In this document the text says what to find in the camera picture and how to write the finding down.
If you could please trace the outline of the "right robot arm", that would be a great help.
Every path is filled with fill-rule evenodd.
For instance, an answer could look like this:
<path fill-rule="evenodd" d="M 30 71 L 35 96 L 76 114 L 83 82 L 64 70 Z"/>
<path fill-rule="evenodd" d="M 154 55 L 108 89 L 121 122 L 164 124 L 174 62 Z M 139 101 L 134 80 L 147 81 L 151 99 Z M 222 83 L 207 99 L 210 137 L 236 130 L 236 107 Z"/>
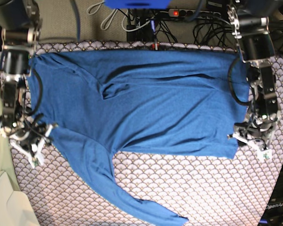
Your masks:
<path fill-rule="evenodd" d="M 14 140 L 13 147 L 25 154 L 35 155 L 38 145 L 46 138 L 46 125 L 29 122 L 28 116 L 36 113 L 26 108 L 25 78 L 34 75 L 39 83 L 39 98 L 43 87 L 39 74 L 29 65 L 29 57 L 35 53 L 41 33 L 42 20 L 34 0 L 0 0 L 0 27 L 2 52 L 0 73 L 2 84 L 0 133 Z"/>

